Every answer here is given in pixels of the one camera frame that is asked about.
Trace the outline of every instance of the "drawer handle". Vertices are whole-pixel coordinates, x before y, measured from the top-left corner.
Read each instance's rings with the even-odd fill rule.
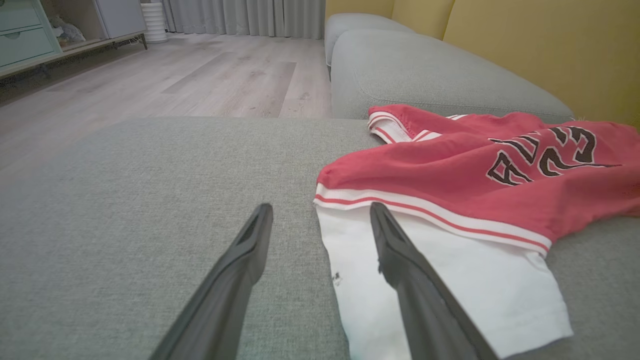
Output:
[[[5,35],[4,37],[6,37],[7,39],[10,39],[10,40],[15,40],[15,39],[20,37],[20,34],[21,33],[10,33],[10,34]]]

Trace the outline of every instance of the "sofa cushion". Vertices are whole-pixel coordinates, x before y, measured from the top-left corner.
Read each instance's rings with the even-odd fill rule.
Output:
[[[342,34],[333,50],[333,116],[366,119],[371,106],[395,103],[445,116],[523,111],[550,124],[573,116],[540,87],[435,38],[377,29]]]
[[[353,29],[381,29],[392,31],[404,31],[413,33],[414,31],[386,17],[372,15],[369,13],[337,13],[332,15],[324,27],[324,53],[326,64],[331,66],[331,56],[333,46],[338,41],[340,35]]]
[[[206,117],[131,120],[79,140],[0,192],[0,359],[148,358],[270,202],[237,359],[347,360],[312,200],[325,165],[380,144],[361,121]],[[511,360],[637,358],[639,231],[617,217],[552,247],[575,336]]]

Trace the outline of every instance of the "jersey lettering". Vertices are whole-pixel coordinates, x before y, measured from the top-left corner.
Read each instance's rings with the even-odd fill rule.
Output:
[[[535,131],[528,135],[518,136],[510,140],[497,140],[490,139],[495,143],[503,143],[518,151],[522,159],[526,161],[530,166],[524,171],[517,167],[513,160],[509,157],[507,152],[499,150],[495,163],[487,172],[487,176],[499,183],[509,186],[516,186],[524,183],[530,183],[533,180],[531,176],[527,175],[527,172],[537,171],[544,176],[554,177],[560,176],[567,170],[579,167],[615,167],[619,165],[608,164],[596,164],[594,162],[593,153],[596,149],[597,139],[596,136],[586,129],[576,126],[559,126],[552,127],[547,131],[554,134],[558,146],[549,146],[540,154],[537,166],[534,164],[538,157],[538,149],[540,141],[533,137],[533,135],[541,135],[545,130]],[[576,150],[572,156],[572,159],[563,160],[562,153],[571,151],[567,148],[569,145],[568,139],[572,139],[573,146]]]

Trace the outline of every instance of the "laminate floor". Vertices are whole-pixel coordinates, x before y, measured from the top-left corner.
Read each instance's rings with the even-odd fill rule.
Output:
[[[322,40],[173,34],[0,81],[0,188],[131,118],[331,116]]]

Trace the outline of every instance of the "gray curtain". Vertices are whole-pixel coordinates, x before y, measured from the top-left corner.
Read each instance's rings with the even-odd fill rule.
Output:
[[[162,0],[169,31],[320,39],[325,0]]]

